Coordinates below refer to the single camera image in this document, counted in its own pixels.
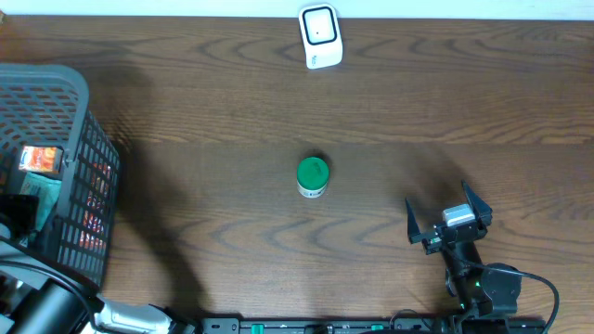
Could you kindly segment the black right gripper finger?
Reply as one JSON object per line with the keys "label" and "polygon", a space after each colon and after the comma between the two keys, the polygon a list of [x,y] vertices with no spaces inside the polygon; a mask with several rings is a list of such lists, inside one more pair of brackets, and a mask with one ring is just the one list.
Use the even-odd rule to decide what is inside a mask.
{"label": "black right gripper finger", "polygon": [[410,244],[415,244],[422,240],[422,234],[409,200],[405,199],[405,203],[407,209],[407,238]]}
{"label": "black right gripper finger", "polygon": [[484,227],[490,226],[492,223],[492,208],[471,189],[466,181],[462,180],[461,185],[476,220]]}

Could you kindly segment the teal wet wipes pack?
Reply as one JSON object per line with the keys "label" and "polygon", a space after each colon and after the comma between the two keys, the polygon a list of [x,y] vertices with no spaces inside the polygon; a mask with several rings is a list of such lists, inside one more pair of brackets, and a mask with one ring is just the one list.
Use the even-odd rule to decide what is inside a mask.
{"label": "teal wet wipes pack", "polygon": [[34,230],[39,232],[58,202],[61,181],[37,173],[27,173],[24,177],[20,194],[38,198]]}

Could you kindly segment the red snack bar wrapper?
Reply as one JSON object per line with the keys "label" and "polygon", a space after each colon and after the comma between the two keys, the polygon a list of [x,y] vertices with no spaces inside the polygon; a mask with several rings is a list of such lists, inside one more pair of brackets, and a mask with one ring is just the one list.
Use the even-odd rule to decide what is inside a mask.
{"label": "red snack bar wrapper", "polygon": [[84,201],[83,228],[79,245],[90,251],[103,251],[105,240],[108,200],[111,198],[112,168],[107,163],[95,162],[96,168],[89,173],[90,185],[86,188]]}

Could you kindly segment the green lid jar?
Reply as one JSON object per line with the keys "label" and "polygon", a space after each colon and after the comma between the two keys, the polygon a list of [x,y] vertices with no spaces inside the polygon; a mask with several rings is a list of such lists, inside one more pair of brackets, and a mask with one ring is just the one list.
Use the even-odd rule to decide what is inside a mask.
{"label": "green lid jar", "polygon": [[297,168],[299,193],[308,199],[320,197],[329,183],[329,166],[318,157],[303,159]]}

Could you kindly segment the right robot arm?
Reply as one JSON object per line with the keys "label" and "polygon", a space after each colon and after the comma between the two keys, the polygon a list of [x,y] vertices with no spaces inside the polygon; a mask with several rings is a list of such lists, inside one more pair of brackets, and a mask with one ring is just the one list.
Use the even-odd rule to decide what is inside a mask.
{"label": "right robot arm", "polygon": [[492,223],[493,210],[462,182],[467,202],[442,212],[442,222],[421,232],[409,202],[407,237],[420,243],[428,255],[439,253],[445,261],[446,287],[459,299],[463,310],[454,315],[451,326],[457,332],[466,322],[495,319],[503,321],[518,310],[522,278],[503,263],[484,264],[475,242],[484,238]]}

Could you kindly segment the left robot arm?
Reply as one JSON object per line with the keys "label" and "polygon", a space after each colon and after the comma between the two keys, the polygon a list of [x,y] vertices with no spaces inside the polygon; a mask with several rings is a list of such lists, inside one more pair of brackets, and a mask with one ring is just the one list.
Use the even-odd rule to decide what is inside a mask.
{"label": "left robot arm", "polygon": [[200,328],[166,309],[110,301],[98,286],[21,246],[38,198],[1,197],[1,331],[3,333],[194,333]]}

